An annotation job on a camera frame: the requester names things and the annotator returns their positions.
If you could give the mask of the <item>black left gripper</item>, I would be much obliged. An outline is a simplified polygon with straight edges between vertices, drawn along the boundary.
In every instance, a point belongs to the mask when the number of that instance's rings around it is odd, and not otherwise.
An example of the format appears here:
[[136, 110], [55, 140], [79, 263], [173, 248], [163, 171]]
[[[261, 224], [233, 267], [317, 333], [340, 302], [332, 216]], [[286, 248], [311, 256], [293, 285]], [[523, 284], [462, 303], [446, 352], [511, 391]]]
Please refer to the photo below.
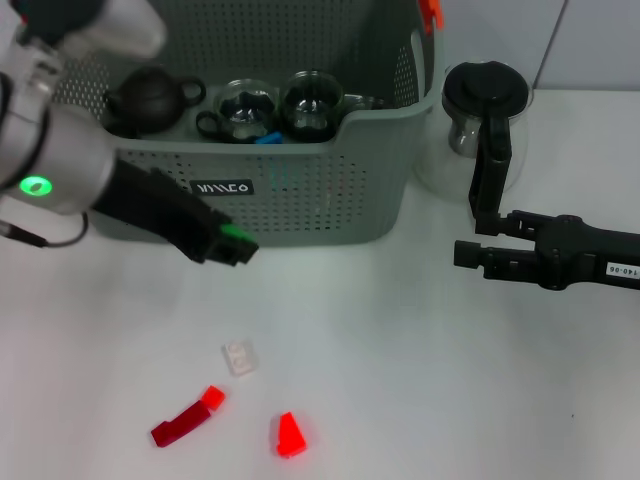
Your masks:
[[155, 234], [196, 263], [247, 264], [257, 242], [227, 217], [185, 191], [159, 170], [116, 162], [111, 180], [93, 209]]

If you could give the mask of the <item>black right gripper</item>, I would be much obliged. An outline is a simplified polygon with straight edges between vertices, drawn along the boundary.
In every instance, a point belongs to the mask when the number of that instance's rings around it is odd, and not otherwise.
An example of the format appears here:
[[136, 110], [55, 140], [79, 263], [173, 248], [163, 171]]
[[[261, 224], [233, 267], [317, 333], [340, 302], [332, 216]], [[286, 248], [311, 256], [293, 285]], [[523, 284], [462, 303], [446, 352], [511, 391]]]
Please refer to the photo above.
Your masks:
[[488, 280], [530, 283], [561, 291], [576, 283], [639, 288], [639, 236], [595, 228], [581, 218], [515, 210], [506, 216], [480, 213], [475, 233], [535, 239], [534, 250], [483, 247], [457, 240], [456, 267], [483, 268]]

